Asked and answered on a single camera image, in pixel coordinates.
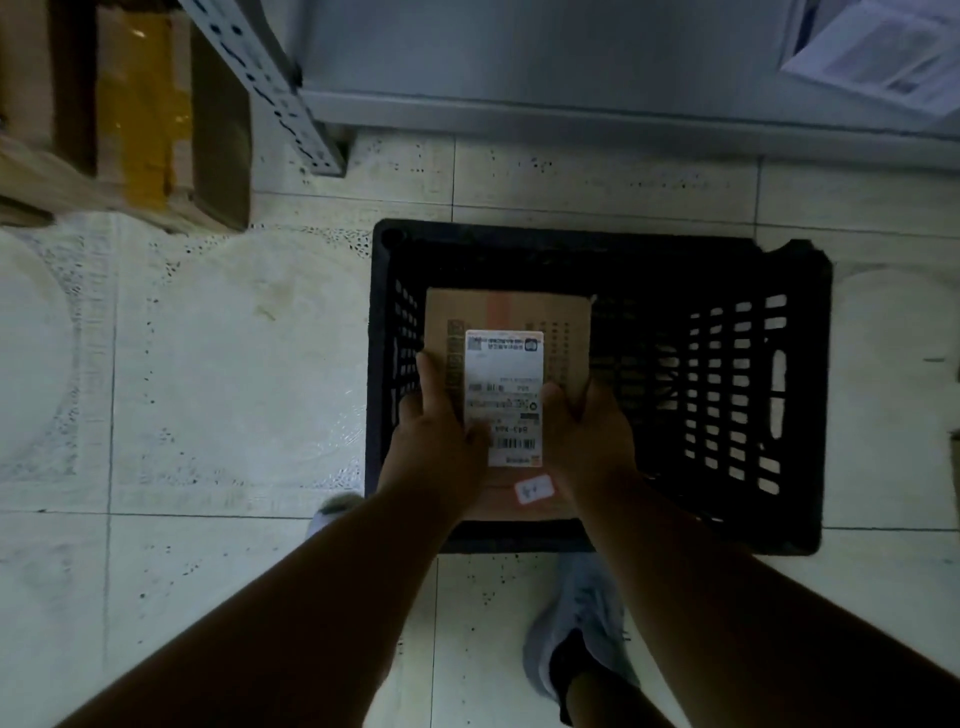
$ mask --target handwritten sticker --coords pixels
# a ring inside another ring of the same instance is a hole
[[[527,505],[535,500],[543,500],[556,493],[553,488],[553,481],[547,474],[538,475],[529,480],[521,480],[514,486],[514,491],[520,505]]]

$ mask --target white tile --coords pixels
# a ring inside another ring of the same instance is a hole
[[[764,162],[757,222],[796,228],[960,235],[960,178]]]
[[[107,510],[111,220],[0,231],[0,509]]]
[[[559,725],[523,674],[527,629],[554,597],[554,554],[441,555],[433,725]]]
[[[373,699],[365,728],[429,728],[436,607],[434,561],[403,625],[394,664]]]
[[[148,657],[303,543],[308,523],[111,516],[110,677]]]
[[[809,240],[834,263],[960,268],[960,237],[756,226],[756,243],[766,251],[790,240]]]
[[[754,222],[757,163],[457,139],[453,204]]]
[[[307,518],[363,487],[372,226],[450,209],[255,208],[242,235],[121,235],[113,513]]]
[[[0,725],[51,725],[104,684],[106,562],[106,516],[0,514]]]
[[[445,205],[452,200],[452,136],[361,129],[349,146],[347,175],[317,177],[306,172],[268,109],[254,100],[252,114],[257,192]]]
[[[835,263],[824,524],[957,527],[960,240],[757,228],[766,250],[791,238]]]
[[[565,231],[632,232],[653,235],[715,235],[753,239],[754,226],[736,223],[708,223],[696,220],[668,220],[633,215],[588,215],[579,212],[537,212],[502,207],[453,208],[453,222],[466,225],[494,225],[511,228],[540,228]]]
[[[827,530],[813,556],[763,560],[960,676],[956,532]]]

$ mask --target cardboard box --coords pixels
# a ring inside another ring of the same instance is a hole
[[[98,180],[161,227],[245,230],[247,90],[183,11],[100,8],[97,22]]]
[[[554,381],[574,407],[582,406],[590,377],[590,300],[580,296],[430,288],[426,294],[423,348],[438,363],[457,417],[463,420],[465,333],[470,329],[541,331],[543,381]],[[543,521],[574,518],[555,496],[521,506],[514,486],[543,474],[541,468],[490,468],[469,521]]]

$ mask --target shoe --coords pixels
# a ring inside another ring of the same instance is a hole
[[[523,671],[543,697],[560,703],[550,682],[550,658],[574,630],[583,633],[590,657],[639,687],[623,643],[623,602],[595,553],[561,554],[560,595],[537,617],[523,645]]]
[[[320,510],[314,514],[310,526],[306,529],[306,538],[309,539],[311,536],[320,533],[324,528],[343,516],[348,510],[356,507],[363,501],[364,498],[359,493],[341,493],[339,496],[328,498],[327,501],[320,506]]]

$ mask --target hand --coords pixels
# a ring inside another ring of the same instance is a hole
[[[638,477],[634,433],[610,388],[590,380],[580,422],[573,418],[566,394],[556,384],[545,384],[540,400],[543,464],[567,498],[575,503],[585,489],[618,477]]]
[[[417,354],[420,392],[400,401],[400,424],[380,471],[377,491],[408,488],[439,496],[457,522],[480,495],[490,434],[475,425],[465,436],[437,367]]]

